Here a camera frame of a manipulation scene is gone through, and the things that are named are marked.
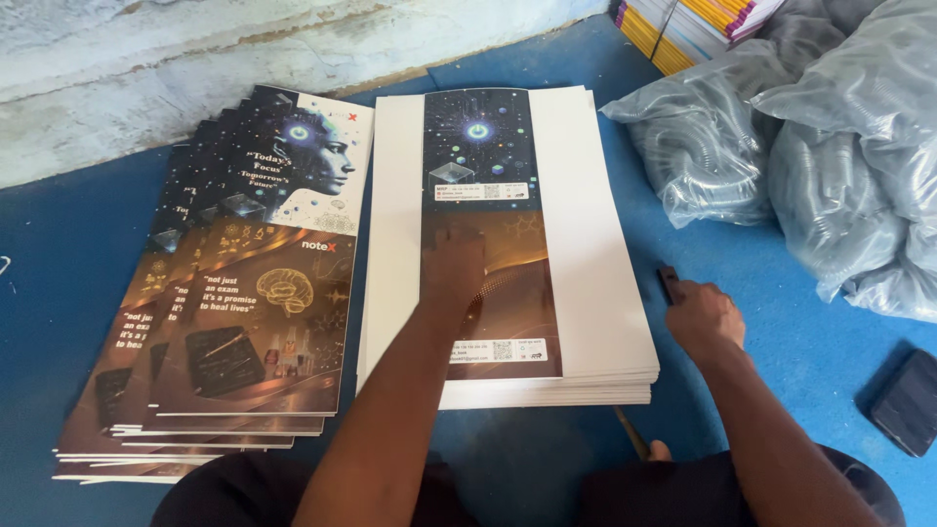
ai woman face illustration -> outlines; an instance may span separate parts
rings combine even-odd
[[[283,121],[274,151],[290,161],[295,185],[337,196],[354,166],[348,144],[321,113],[297,110]]]

blue floor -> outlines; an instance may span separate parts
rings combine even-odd
[[[584,84],[601,106],[660,77],[611,20],[597,16],[348,100],[373,105],[381,95]],[[244,86],[244,94],[249,89]],[[204,117],[193,115],[193,126]],[[654,270],[667,262],[681,277],[714,281],[733,296],[745,314],[747,347],[759,371],[814,441],[881,474],[898,494],[909,526],[931,525],[937,517],[937,453],[909,458],[862,416],[856,401],[866,397],[867,383],[883,365],[894,368],[913,346],[937,350],[937,325],[882,317],[841,298],[824,304],[811,277],[785,251],[777,226],[696,221],[675,231],[625,128],[603,116],[599,126],[661,360],[653,402],[625,408],[634,425],[646,438],[666,441],[678,460],[726,447],[702,379],[663,325]],[[55,467],[50,450],[130,279],[168,152],[158,148],[0,190],[0,255],[13,261],[0,276],[0,353],[7,365],[0,374],[0,523],[143,525],[168,489],[79,487],[49,479]],[[369,183],[366,196],[370,191]],[[366,226],[369,205],[363,214]],[[366,242],[362,232],[363,247]],[[353,397],[365,262],[355,263],[342,412]],[[338,422],[328,420],[323,437],[300,439],[285,455],[317,460]],[[444,412],[432,449],[453,465],[468,509],[491,527],[571,525],[578,479],[635,458],[609,407]]]

qr code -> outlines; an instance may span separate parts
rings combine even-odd
[[[514,358],[510,340],[495,340],[494,344],[495,360],[511,360]]]

notex logo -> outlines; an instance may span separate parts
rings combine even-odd
[[[335,244],[319,242],[303,242],[303,248],[314,248],[316,250],[324,250],[326,252],[335,252]]]

barcode sticker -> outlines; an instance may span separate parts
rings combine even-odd
[[[465,185],[436,185],[438,202],[478,202],[482,200],[526,200],[527,183],[466,183]]]
[[[546,359],[546,339],[457,340],[449,364]]]

